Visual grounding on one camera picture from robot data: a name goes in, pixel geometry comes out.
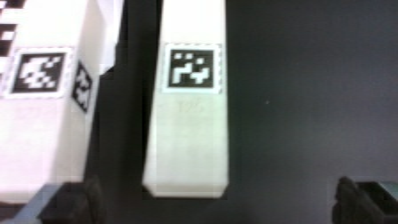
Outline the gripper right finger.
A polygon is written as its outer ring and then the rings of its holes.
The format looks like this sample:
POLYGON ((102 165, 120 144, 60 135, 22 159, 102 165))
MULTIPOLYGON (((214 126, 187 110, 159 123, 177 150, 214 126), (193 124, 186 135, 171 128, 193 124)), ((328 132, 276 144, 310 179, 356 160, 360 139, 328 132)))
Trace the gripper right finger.
POLYGON ((340 178, 337 224, 398 224, 398 182, 340 178))

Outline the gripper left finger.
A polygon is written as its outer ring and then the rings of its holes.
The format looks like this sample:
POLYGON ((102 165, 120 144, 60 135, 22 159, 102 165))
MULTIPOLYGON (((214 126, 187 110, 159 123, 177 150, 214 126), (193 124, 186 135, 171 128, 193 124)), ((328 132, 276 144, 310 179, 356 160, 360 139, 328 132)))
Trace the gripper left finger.
POLYGON ((106 224, 107 205, 100 178, 67 182, 40 212, 44 224, 106 224))

